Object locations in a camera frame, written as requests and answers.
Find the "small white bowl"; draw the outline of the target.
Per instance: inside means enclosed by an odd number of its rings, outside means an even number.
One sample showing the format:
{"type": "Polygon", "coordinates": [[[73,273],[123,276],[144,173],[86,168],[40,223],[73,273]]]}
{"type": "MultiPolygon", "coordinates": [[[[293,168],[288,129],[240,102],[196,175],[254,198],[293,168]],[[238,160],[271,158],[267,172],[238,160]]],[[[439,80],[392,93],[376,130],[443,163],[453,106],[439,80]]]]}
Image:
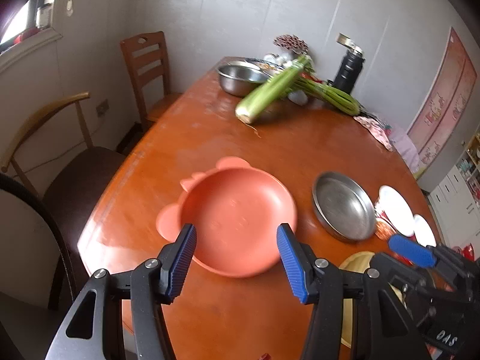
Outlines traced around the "small white bowl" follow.
{"type": "Polygon", "coordinates": [[[427,221],[419,214],[413,216],[413,230],[416,242],[423,247],[436,247],[437,242],[434,233],[427,221]]]}

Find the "yellow wooden plate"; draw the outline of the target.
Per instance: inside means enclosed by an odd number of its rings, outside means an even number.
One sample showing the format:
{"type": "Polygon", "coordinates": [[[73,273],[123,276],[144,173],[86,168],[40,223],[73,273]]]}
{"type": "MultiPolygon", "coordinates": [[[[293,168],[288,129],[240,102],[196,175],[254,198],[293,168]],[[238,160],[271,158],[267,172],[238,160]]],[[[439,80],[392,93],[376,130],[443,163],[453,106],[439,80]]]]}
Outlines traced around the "yellow wooden plate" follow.
{"type": "MultiPolygon", "coordinates": [[[[363,274],[370,268],[370,260],[374,256],[373,252],[361,251],[354,253],[344,260],[339,268],[344,271],[363,274]]],[[[352,299],[343,300],[343,330],[341,335],[341,343],[348,347],[352,347],[352,324],[353,324],[353,303],[352,299]]]]}

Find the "large white noodle bowl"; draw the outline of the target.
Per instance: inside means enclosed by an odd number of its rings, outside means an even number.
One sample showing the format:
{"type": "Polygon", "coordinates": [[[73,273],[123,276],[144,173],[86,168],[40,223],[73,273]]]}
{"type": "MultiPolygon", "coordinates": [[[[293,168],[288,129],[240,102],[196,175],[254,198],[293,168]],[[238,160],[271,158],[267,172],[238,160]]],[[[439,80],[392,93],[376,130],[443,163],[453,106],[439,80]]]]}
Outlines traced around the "large white noodle bowl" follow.
{"type": "Polygon", "coordinates": [[[396,189],[382,185],[375,203],[375,210],[398,233],[406,237],[414,235],[412,210],[396,189]]]}

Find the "shallow stainless steel pan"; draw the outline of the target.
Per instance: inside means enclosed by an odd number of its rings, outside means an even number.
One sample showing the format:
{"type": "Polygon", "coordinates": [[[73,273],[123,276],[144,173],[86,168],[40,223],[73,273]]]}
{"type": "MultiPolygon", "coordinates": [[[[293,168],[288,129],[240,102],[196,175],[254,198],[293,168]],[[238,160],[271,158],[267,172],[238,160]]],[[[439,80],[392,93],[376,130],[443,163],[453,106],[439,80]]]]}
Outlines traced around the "shallow stainless steel pan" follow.
{"type": "Polygon", "coordinates": [[[312,205],[323,228],[341,242],[368,240],[376,230],[374,204],[352,178],[324,172],[312,186],[312,205]]]}

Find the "pink animal-shaped plate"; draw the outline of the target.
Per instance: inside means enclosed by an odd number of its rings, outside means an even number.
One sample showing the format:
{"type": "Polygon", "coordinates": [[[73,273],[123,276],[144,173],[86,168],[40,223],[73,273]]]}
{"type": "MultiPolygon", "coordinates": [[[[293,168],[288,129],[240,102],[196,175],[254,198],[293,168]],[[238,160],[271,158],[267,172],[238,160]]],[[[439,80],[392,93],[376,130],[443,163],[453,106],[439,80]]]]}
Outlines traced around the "pink animal-shaped plate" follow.
{"type": "Polygon", "coordinates": [[[194,225],[193,260],[225,277],[251,277],[278,263],[278,226],[295,229],[298,219],[295,201],[281,181],[242,158],[224,157],[180,185],[177,201],[156,218],[163,239],[174,242],[183,225],[194,225]]]}

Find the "white storage cabinet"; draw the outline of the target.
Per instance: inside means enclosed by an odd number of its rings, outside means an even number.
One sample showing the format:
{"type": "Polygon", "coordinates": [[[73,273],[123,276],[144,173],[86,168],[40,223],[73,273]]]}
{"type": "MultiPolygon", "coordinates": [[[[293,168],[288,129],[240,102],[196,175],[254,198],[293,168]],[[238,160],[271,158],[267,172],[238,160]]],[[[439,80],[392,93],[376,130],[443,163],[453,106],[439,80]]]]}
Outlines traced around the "white storage cabinet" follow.
{"type": "Polygon", "coordinates": [[[428,196],[442,241],[479,257],[479,134],[428,196]]]}

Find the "curved-back dark seat chair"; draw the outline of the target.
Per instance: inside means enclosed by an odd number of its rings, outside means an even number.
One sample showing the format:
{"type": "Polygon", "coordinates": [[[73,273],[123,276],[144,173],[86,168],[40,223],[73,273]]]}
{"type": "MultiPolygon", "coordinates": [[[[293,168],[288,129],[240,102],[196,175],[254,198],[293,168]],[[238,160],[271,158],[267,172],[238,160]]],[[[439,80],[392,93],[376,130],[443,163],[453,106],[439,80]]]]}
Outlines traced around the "curved-back dark seat chair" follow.
{"type": "Polygon", "coordinates": [[[74,157],[55,177],[43,194],[41,201],[58,224],[72,265],[79,272],[86,270],[77,246],[81,233],[104,190],[119,170],[120,165],[126,160],[124,155],[93,143],[80,105],[81,101],[88,98],[90,98],[90,93],[83,92],[43,106],[21,125],[1,156],[1,171],[6,172],[9,167],[13,167],[21,183],[30,192],[37,194],[38,192],[27,178],[26,172],[16,161],[16,152],[52,117],[64,108],[74,105],[86,149],[74,157]]]}

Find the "pink patterned cloth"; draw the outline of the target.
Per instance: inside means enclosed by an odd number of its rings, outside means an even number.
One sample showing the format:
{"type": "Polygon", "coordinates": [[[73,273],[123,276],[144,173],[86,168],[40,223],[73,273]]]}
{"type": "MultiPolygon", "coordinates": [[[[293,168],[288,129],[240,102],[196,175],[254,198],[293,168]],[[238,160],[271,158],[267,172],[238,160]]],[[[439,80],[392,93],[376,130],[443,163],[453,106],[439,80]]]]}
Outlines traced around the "pink patterned cloth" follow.
{"type": "Polygon", "coordinates": [[[384,127],[376,119],[358,115],[354,117],[354,120],[367,129],[372,137],[382,144],[388,151],[392,152],[394,150],[393,145],[386,135],[384,127]]]}

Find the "rear celery bunch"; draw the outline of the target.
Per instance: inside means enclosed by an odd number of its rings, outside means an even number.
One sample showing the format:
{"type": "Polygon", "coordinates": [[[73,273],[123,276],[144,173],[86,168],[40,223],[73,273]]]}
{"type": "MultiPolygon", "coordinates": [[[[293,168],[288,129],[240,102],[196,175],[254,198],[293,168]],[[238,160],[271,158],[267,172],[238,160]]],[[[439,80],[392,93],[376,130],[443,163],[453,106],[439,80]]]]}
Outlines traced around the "rear celery bunch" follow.
{"type": "Polygon", "coordinates": [[[323,99],[349,116],[360,114],[360,103],[350,94],[333,86],[300,77],[293,83],[293,89],[302,90],[307,96],[323,99]]]}

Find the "celery bunch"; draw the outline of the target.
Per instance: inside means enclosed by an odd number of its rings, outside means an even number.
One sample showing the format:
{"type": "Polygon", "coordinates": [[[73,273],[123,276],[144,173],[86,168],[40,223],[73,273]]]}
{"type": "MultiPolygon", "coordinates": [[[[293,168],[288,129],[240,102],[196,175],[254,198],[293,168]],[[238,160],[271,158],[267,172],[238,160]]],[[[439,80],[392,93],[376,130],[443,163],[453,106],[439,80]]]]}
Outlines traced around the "celery bunch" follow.
{"type": "Polygon", "coordinates": [[[293,89],[302,90],[307,96],[323,99],[349,116],[360,114],[360,103],[350,94],[333,86],[300,77],[293,83],[293,89]]]}
{"type": "Polygon", "coordinates": [[[260,114],[290,89],[301,73],[312,65],[309,55],[300,55],[291,65],[269,78],[244,97],[235,108],[235,116],[245,125],[252,125],[260,114]]]}

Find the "front celery bunch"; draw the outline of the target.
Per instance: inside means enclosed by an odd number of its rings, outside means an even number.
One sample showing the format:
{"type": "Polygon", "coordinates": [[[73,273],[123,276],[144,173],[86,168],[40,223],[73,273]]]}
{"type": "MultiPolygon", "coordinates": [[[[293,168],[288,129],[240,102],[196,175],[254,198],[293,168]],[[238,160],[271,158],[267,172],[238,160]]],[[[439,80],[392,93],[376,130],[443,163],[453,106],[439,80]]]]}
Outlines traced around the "front celery bunch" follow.
{"type": "Polygon", "coordinates": [[[245,125],[252,125],[260,114],[290,89],[301,73],[312,65],[309,55],[300,55],[291,65],[269,78],[244,97],[235,108],[235,116],[245,125]]]}

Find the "black thermos flask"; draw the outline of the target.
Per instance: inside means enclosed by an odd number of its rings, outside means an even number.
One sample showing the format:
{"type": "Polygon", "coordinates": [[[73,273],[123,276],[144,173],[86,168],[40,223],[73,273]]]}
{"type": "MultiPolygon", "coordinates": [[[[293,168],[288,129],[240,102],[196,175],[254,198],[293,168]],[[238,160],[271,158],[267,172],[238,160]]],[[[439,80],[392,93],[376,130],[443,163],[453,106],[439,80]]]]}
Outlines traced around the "black thermos flask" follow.
{"type": "Polygon", "coordinates": [[[346,55],[344,55],[334,78],[333,86],[346,94],[350,94],[363,69],[365,61],[363,49],[342,33],[337,36],[337,43],[346,47],[346,55]]]}

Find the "stainless steel mixing bowl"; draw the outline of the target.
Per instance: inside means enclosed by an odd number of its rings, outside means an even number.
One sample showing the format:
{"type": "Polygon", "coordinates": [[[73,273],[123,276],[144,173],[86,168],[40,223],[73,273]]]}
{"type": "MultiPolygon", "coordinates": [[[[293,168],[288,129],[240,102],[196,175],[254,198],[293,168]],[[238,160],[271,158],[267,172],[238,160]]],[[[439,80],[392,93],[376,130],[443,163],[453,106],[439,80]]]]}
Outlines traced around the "stainless steel mixing bowl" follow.
{"type": "Polygon", "coordinates": [[[216,71],[224,92],[239,98],[244,98],[269,79],[261,70],[241,65],[225,64],[216,71]]]}

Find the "brown wooden slat chair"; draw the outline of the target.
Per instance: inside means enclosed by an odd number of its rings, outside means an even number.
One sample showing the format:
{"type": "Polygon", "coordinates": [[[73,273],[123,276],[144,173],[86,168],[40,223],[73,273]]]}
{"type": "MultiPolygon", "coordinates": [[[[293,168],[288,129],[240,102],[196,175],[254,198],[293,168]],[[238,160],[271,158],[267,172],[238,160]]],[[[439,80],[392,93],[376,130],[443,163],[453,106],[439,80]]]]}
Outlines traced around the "brown wooden slat chair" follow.
{"type": "Polygon", "coordinates": [[[120,42],[137,104],[142,130],[147,132],[173,105],[182,93],[172,91],[168,48],[163,31],[140,33],[120,42]],[[161,80],[162,95],[148,111],[143,89],[161,80]]]}

